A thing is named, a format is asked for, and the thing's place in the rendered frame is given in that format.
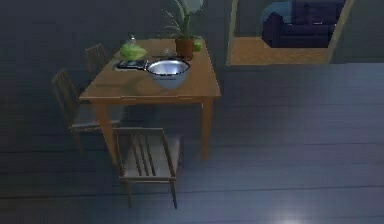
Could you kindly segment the green lettuce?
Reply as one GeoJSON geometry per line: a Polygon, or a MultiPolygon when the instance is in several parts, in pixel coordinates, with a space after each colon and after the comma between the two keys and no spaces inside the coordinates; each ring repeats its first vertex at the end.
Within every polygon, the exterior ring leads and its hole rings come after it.
{"type": "Polygon", "coordinates": [[[138,45],[125,43],[120,48],[120,54],[126,60],[139,60],[147,54],[147,51],[138,45]]]}

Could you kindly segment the silver metal bowl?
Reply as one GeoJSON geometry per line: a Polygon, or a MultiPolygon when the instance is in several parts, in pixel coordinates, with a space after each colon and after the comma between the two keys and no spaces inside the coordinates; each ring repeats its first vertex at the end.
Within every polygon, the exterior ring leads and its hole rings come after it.
{"type": "Polygon", "coordinates": [[[175,89],[185,81],[190,71],[190,65],[184,60],[159,60],[150,63],[146,71],[159,86],[175,89]]]}

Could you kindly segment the dark wooden chair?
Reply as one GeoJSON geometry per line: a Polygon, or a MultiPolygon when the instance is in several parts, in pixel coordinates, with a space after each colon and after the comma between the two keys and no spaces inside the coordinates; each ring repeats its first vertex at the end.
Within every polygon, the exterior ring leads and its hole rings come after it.
{"type": "Polygon", "coordinates": [[[79,92],[65,70],[59,70],[51,79],[55,98],[63,113],[66,127],[73,136],[79,153],[84,152],[81,132],[100,130],[100,124],[91,104],[81,103],[79,92]]]}
{"type": "Polygon", "coordinates": [[[94,79],[108,63],[105,48],[101,43],[98,43],[86,48],[84,53],[90,79],[94,79]]]}
{"type": "Polygon", "coordinates": [[[168,184],[177,208],[176,178],[183,158],[183,137],[167,136],[163,128],[118,127],[115,133],[119,179],[133,205],[132,183],[168,184]]]}

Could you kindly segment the potted house plant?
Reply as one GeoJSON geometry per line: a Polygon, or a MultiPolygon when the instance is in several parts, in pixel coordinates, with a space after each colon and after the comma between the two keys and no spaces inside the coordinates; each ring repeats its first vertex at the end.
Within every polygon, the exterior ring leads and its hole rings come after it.
{"type": "Polygon", "coordinates": [[[190,21],[191,12],[186,0],[173,0],[178,9],[180,17],[172,15],[169,11],[164,9],[166,15],[171,19],[171,24],[168,28],[175,31],[171,37],[175,40],[177,56],[185,60],[193,59],[194,42],[200,39],[200,36],[191,33],[190,21]]]}

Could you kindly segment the black flat tablet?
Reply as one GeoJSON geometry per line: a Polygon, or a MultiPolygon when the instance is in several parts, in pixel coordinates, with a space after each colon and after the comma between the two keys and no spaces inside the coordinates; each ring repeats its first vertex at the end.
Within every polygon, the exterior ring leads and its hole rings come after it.
{"type": "Polygon", "coordinates": [[[146,60],[121,60],[116,64],[116,67],[118,69],[144,69],[146,65],[146,60]]]}

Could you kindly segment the brown wooden table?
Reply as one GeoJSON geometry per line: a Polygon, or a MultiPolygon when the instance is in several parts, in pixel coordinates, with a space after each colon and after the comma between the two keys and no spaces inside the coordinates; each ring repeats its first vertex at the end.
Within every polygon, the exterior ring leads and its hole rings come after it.
{"type": "Polygon", "coordinates": [[[191,69],[185,81],[175,89],[160,87],[148,73],[113,69],[109,62],[80,95],[95,109],[113,164],[118,163],[116,141],[107,107],[136,104],[199,104],[201,106],[201,154],[208,158],[213,114],[213,100],[221,96],[219,84],[204,40],[202,49],[193,54],[191,69]]]}

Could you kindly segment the light blue cloth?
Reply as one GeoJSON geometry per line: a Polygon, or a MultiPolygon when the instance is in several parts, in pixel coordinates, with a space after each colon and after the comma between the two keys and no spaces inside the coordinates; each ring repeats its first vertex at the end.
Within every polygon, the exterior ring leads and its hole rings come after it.
{"type": "Polygon", "coordinates": [[[292,0],[277,1],[265,7],[260,16],[262,35],[273,34],[281,25],[292,23],[292,0]]]}

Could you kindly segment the dark blue sofa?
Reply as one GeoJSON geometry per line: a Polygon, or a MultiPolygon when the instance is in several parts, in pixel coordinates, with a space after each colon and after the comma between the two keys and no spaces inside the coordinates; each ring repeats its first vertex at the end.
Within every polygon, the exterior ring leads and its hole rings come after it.
{"type": "Polygon", "coordinates": [[[346,0],[292,0],[292,23],[261,39],[271,48],[327,48],[346,0]]]}

